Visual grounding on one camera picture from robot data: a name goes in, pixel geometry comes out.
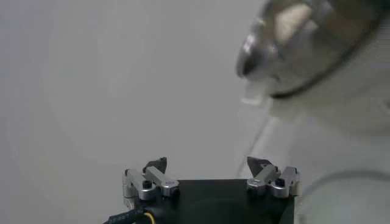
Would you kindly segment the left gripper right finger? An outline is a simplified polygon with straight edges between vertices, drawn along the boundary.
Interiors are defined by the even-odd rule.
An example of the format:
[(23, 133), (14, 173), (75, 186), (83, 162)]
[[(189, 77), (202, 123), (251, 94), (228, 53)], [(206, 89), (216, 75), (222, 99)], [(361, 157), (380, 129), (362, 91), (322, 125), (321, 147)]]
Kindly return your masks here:
[(247, 165), (253, 177), (247, 180), (246, 187), (255, 195), (271, 194), (285, 199), (301, 194), (300, 173), (296, 167), (280, 170), (269, 160), (252, 156), (247, 157)]

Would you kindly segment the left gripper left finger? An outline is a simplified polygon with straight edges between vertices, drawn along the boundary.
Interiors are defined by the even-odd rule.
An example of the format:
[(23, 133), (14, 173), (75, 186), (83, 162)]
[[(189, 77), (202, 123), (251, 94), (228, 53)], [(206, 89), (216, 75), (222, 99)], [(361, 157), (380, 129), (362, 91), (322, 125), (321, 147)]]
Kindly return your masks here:
[(167, 157), (161, 157), (147, 162), (142, 171), (126, 169), (122, 175), (124, 205), (136, 208), (141, 201), (155, 200), (158, 194), (168, 198), (178, 194), (180, 183), (165, 174), (167, 166)]

